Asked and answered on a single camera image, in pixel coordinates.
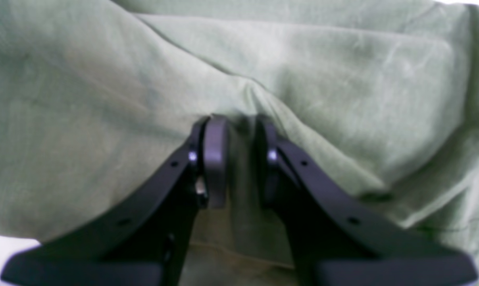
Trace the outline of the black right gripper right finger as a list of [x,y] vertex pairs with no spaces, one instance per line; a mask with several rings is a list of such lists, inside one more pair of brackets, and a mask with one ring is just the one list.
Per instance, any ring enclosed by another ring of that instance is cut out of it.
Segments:
[[266,116],[255,118],[260,203],[281,219],[301,286],[472,286],[463,251],[414,235],[350,197]]

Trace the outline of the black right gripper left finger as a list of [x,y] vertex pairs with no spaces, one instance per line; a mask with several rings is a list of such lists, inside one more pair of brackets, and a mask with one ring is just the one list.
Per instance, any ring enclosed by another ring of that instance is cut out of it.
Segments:
[[225,206],[228,121],[207,116],[131,195],[82,227],[10,257],[2,286],[175,286],[196,214]]

